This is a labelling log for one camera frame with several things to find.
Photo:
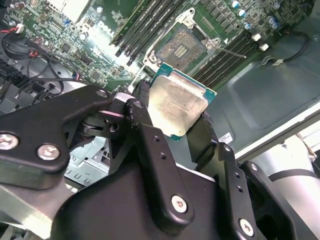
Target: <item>black mechanical arm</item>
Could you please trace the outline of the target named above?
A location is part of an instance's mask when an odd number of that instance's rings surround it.
[[[258,166],[236,162],[206,113],[187,133],[197,172],[178,167],[148,101],[143,81],[132,96],[89,85],[0,117],[0,183],[41,196],[71,150],[105,137],[109,175],[60,206],[50,239],[317,239]]]

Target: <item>electrolytic capacitor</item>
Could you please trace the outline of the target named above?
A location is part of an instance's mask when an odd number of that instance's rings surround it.
[[[239,17],[244,17],[245,15],[246,15],[246,11],[245,11],[245,10],[240,9],[240,10],[238,11],[238,16],[239,16]]]
[[[275,4],[273,4],[273,9],[274,10],[278,10],[280,8],[280,3],[276,2]]]
[[[246,29],[246,30],[250,30],[250,29],[251,29],[251,24],[250,24],[250,23],[245,22],[245,23],[244,23],[244,29]]]
[[[89,36],[89,34],[87,33],[87,32],[83,32],[83,33],[81,33],[80,34],[80,39],[82,40],[82,41],[84,41],[84,40],[86,40],[87,39],[87,37]]]
[[[234,1],[231,2],[231,7],[234,8],[234,9],[236,9],[237,7],[239,7],[239,5],[240,5],[240,3],[239,3],[238,1],[236,1],[236,0],[234,0]]]
[[[278,29],[279,28],[279,24],[277,22],[275,22],[274,24],[271,25],[272,29]]]
[[[274,16],[268,16],[266,18],[266,21],[269,23],[269,24],[274,24],[277,20]]]
[[[23,1],[18,1],[14,3],[14,8],[16,9],[23,9],[25,7],[26,7],[26,4]]]

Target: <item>silver screw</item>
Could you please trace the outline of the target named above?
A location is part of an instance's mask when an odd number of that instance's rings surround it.
[[[210,50],[214,49],[215,46],[211,42],[208,41],[206,43],[205,47],[206,47],[206,49],[208,49],[210,51]]]
[[[257,166],[256,166],[256,165],[251,164],[251,167],[252,167],[252,169],[253,169],[253,170],[258,171],[258,168],[257,168]]]
[[[103,8],[102,6],[98,6],[98,7],[96,8],[96,12],[97,12],[98,14],[101,14],[103,11],[104,11],[104,8]]]
[[[251,226],[251,224],[247,220],[240,219],[239,220],[239,225],[240,225],[242,231],[246,235],[248,235],[249,237],[253,237],[254,236],[254,234],[255,234],[254,229],[253,229],[253,227]]]
[[[230,147],[228,145],[224,145],[224,149],[227,150],[228,152],[231,151]]]
[[[142,109],[144,107],[144,106],[142,106],[142,104],[139,101],[135,101],[133,104],[136,105],[140,109]]]
[[[108,97],[108,95],[106,94],[106,92],[103,91],[103,90],[97,91],[96,94],[98,94],[100,97],[103,97],[103,98]]]
[[[172,203],[174,209],[178,213],[183,214],[188,209],[186,201],[182,197],[180,197],[178,195],[173,195],[173,197],[171,198],[171,203]]]
[[[60,155],[60,151],[51,144],[45,144],[38,148],[37,154],[42,160],[50,161],[57,159]]]
[[[16,136],[12,134],[1,134],[0,135],[0,150],[10,150],[15,148],[19,143]]]

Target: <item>cable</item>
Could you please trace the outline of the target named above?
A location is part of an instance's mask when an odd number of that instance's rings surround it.
[[[283,63],[289,63],[292,62],[293,60],[297,59],[298,57],[300,57],[305,50],[308,48],[309,44],[310,44],[310,37],[308,34],[301,32],[301,31],[291,31],[291,32],[286,32],[289,36],[295,36],[295,37],[303,37],[304,38],[304,43],[302,45],[302,47],[300,48],[300,50],[294,54],[291,57],[285,58],[285,59],[275,59],[275,58],[270,58],[268,59],[268,61],[271,61],[273,63],[274,66],[283,64]]]

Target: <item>connector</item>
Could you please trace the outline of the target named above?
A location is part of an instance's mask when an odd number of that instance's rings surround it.
[[[259,33],[257,33],[255,35],[253,35],[251,38],[253,41],[257,42],[259,39],[261,39],[261,35]]]
[[[25,26],[22,23],[18,23],[16,25],[16,28],[17,28],[15,31],[16,34],[20,34],[25,30]]]
[[[263,44],[263,45],[261,45],[260,47],[259,47],[259,49],[261,50],[261,51],[266,51],[267,49],[269,48],[269,45],[268,44]]]

